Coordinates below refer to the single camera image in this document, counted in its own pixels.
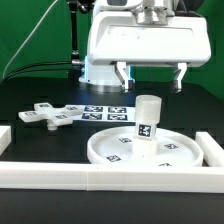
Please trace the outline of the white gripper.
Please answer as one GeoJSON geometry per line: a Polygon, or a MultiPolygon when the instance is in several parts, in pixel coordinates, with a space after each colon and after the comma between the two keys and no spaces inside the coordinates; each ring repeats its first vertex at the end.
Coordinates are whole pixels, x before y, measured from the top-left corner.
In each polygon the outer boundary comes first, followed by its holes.
{"type": "Polygon", "coordinates": [[[126,63],[149,66],[177,63],[172,88],[180,92],[187,64],[199,67],[210,56],[207,24],[202,17],[169,17],[168,24],[162,26],[139,25],[133,14],[98,14],[91,26],[87,48],[92,64],[117,62],[115,73],[125,92],[130,90],[126,63]]]}

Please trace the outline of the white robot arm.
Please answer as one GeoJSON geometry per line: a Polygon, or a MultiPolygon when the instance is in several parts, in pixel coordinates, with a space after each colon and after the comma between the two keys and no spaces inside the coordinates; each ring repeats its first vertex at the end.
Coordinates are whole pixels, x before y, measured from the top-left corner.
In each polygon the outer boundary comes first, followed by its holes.
{"type": "Polygon", "coordinates": [[[96,0],[80,81],[98,91],[129,92],[133,66],[172,67],[174,89],[189,67],[211,57],[204,17],[183,0],[96,0]]]}

